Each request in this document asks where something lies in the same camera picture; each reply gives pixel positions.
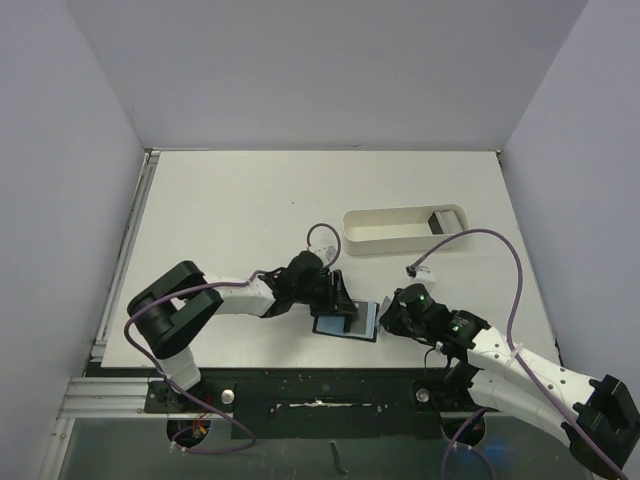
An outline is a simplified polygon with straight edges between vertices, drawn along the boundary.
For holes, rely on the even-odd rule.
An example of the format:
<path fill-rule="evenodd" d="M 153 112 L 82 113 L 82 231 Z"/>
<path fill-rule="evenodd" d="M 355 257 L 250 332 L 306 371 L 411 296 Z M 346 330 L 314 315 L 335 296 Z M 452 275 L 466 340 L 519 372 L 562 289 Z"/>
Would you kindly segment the stack of silver credit cards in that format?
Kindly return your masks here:
<path fill-rule="evenodd" d="M 455 235 L 465 230 L 454 210 L 434 211 L 428 219 L 428 226 L 432 235 Z"/>

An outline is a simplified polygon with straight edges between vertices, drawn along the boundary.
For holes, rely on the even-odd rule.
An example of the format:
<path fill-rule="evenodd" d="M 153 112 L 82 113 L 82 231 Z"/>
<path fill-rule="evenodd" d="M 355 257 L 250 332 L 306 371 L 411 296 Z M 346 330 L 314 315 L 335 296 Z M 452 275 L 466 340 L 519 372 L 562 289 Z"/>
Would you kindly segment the black card holder wallet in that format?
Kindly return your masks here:
<path fill-rule="evenodd" d="M 312 332 L 335 338 L 375 343 L 379 304 L 374 301 L 354 300 L 356 313 L 351 316 L 324 315 L 314 319 Z"/>

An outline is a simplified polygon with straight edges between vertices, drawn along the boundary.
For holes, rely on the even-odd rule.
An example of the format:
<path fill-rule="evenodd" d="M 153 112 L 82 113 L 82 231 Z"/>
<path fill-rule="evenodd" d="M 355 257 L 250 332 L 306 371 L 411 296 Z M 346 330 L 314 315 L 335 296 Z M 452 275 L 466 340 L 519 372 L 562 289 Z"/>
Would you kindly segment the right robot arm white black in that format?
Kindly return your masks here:
<path fill-rule="evenodd" d="M 639 410 L 619 379 L 576 373 L 510 346 L 486 320 L 448 309 L 420 283 L 386 299 L 379 324 L 456 360 L 445 384 L 452 406 L 508 414 L 556 438 L 592 473 L 620 478 L 639 442 Z"/>

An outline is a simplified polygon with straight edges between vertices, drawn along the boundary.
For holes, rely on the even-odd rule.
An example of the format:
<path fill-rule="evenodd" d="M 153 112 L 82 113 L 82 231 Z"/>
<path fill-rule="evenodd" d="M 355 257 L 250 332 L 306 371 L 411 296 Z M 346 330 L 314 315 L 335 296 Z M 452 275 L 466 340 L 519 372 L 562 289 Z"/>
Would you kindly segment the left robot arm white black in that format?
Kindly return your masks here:
<path fill-rule="evenodd" d="M 285 267 L 257 270 L 246 280 L 209 283 L 191 260 L 178 263 L 127 306 L 126 340 L 169 384 L 168 399 L 180 410 L 200 405 L 201 372 L 190 344 L 215 315 L 272 318 L 300 304 L 314 317 L 351 321 L 358 313 L 342 272 L 304 250 Z"/>

